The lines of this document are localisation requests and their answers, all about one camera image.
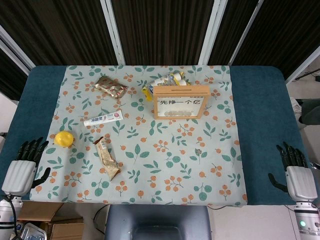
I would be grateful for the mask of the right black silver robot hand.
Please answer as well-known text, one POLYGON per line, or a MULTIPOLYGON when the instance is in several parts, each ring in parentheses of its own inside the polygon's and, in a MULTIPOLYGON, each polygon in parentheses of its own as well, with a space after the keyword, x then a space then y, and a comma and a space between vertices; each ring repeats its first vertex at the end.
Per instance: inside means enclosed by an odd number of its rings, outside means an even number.
POLYGON ((268 174, 270 183, 277 189, 289 194, 295 202, 313 202, 318 198, 316 183, 305 155, 298 148, 283 142, 284 147, 276 145, 283 165, 286 185, 276 181, 272 173, 268 174))

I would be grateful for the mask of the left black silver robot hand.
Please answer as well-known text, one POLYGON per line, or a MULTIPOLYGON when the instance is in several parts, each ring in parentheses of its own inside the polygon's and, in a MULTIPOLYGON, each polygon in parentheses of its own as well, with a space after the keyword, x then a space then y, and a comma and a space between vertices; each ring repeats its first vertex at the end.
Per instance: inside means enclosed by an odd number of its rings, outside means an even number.
POLYGON ((51 168, 45 169, 42 177, 36 179, 36 173, 42 154, 49 141, 43 138, 25 141, 19 148, 16 158, 10 163, 1 190, 7 198, 23 197, 31 189, 43 184, 51 173, 51 168))

